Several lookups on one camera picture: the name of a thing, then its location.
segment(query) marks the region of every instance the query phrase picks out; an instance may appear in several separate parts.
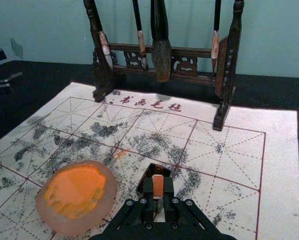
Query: wooden rack leg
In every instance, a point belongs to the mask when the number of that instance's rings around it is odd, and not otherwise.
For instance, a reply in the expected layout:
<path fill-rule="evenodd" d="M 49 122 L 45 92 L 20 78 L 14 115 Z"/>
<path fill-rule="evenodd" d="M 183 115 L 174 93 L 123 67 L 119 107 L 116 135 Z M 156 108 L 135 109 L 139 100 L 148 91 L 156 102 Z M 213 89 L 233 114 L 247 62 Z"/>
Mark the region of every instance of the wooden rack leg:
<path fill-rule="evenodd" d="M 99 29 L 96 16 L 96 5 L 94 0 L 84 0 L 84 5 L 89 18 L 90 33 L 95 45 L 93 52 L 93 73 L 95 77 L 96 90 L 93 92 L 93 97 L 96 102 L 101 102 L 104 97 L 115 88 L 115 75 L 109 64 L 106 61 L 103 53 Z"/>
<path fill-rule="evenodd" d="M 225 58 L 224 80 L 222 85 L 221 98 L 222 101 L 216 112 L 213 129 L 221 131 L 223 129 L 224 120 L 227 115 L 230 104 L 234 95 L 234 79 L 236 74 L 236 65 L 241 39 L 242 30 L 242 13 L 244 8 L 244 0 L 235 0 L 233 7 L 233 20 L 230 25 L 227 50 Z"/>

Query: hanging calligraphy brush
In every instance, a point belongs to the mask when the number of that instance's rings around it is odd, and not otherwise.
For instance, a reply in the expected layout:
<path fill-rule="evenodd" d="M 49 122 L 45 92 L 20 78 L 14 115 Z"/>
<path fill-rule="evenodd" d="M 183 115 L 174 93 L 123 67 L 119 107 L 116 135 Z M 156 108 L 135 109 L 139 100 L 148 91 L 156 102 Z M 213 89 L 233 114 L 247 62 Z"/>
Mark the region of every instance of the hanging calligraphy brush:
<path fill-rule="evenodd" d="M 133 0 L 133 7 L 134 7 L 136 27 L 137 27 L 139 53 L 141 56 L 141 62 L 143 64 L 143 70 L 147 72 L 149 70 L 149 65 L 148 65 L 148 60 L 146 58 L 145 41 L 144 41 L 144 35 L 142 31 L 142 23 L 141 23 L 138 0 Z"/>
<path fill-rule="evenodd" d="M 96 7 L 94 0 L 91 1 L 91 7 L 92 7 L 92 10 L 93 10 L 93 13 L 95 16 L 95 22 L 96 22 L 96 26 L 98 29 L 98 34 L 99 34 L 99 38 L 100 38 L 100 42 L 101 42 L 101 48 L 103 50 L 103 53 L 105 55 L 105 58 L 106 58 L 106 61 L 109 65 L 109 67 L 113 70 L 113 60 L 111 57 L 111 51 L 109 48 L 108 39 L 107 39 L 105 33 L 103 32 L 101 19 L 100 19 L 99 12 L 98 12 L 98 9 Z"/>
<path fill-rule="evenodd" d="M 158 82 L 167 82 L 171 75 L 172 47 L 164 0 L 151 0 L 150 27 L 153 38 L 151 59 Z"/>
<path fill-rule="evenodd" d="M 215 14 L 214 14 L 214 32 L 211 46 L 211 64 L 213 73 L 215 72 L 216 62 L 219 55 L 219 29 L 220 29 L 220 16 L 221 16 L 221 3 L 222 0 L 215 0 Z"/>

